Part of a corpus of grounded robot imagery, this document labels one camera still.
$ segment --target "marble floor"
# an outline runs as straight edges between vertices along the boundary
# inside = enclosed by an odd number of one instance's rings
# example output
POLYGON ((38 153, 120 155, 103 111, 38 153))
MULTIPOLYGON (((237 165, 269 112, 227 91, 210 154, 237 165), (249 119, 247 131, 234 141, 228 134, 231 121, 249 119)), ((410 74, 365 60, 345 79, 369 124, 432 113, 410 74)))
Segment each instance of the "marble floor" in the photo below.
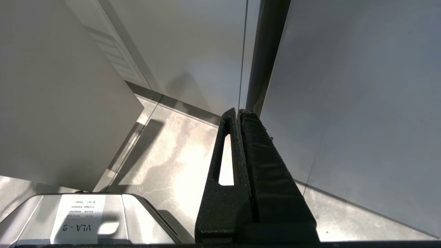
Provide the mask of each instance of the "marble floor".
MULTIPOLYGON (((131 88, 144 111, 94 191, 143 196, 193 235, 219 116, 131 88)), ((225 144, 220 183, 231 185, 231 148, 229 142, 225 144)), ((307 185, 298 187, 317 220, 322 241, 436 239, 307 185)), ((32 195, 57 192, 75 190, 0 177, 0 221, 32 195)))

